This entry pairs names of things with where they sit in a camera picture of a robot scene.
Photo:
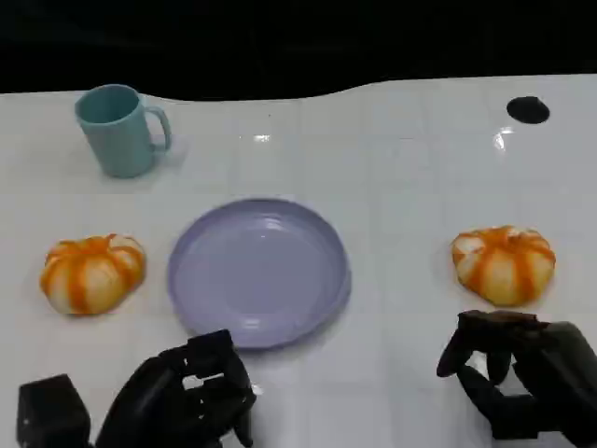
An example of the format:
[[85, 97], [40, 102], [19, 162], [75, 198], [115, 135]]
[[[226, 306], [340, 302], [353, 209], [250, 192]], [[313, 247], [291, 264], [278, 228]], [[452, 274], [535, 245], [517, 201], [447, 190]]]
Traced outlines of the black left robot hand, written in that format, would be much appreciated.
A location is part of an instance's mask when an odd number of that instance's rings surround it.
[[144, 361], [121, 388], [97, 447], [220, 447], [233, 433], [254, 445], [257, 400], [230, 332], [221, 329]]

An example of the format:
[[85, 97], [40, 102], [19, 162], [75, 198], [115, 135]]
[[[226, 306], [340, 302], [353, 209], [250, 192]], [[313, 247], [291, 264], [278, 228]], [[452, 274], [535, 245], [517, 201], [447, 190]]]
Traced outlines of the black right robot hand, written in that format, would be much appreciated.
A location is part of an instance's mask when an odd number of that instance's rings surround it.
[[559, 432], [576, 447], [596, 444], [596, 354], [570, 322], [462, 312], [437, 364], [438, 377], [452, 375], [498, 441]]

